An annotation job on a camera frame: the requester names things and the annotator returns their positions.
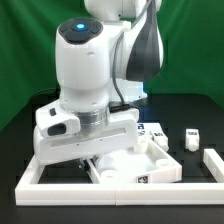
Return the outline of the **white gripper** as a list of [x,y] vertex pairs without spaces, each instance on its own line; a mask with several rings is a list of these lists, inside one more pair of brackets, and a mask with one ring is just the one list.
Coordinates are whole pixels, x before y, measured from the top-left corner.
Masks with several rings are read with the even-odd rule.
[[78,167],[87,170],[83,158],[133,147],[138,119],[136,108],[112,114],[107,108],[84,114],[69,113],[60,105],[39,108],[33,134],[36,160],[50,165],[77,159]]

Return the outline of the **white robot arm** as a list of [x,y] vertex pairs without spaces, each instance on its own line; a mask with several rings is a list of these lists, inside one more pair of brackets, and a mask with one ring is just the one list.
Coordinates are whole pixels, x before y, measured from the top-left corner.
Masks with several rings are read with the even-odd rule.
[[89,18],[56,32],[59,98],[36,111],[34,152],[41,165],[86,159],[138,141],[142,83],[163,63],[157,25],[162,0],[84,0]]

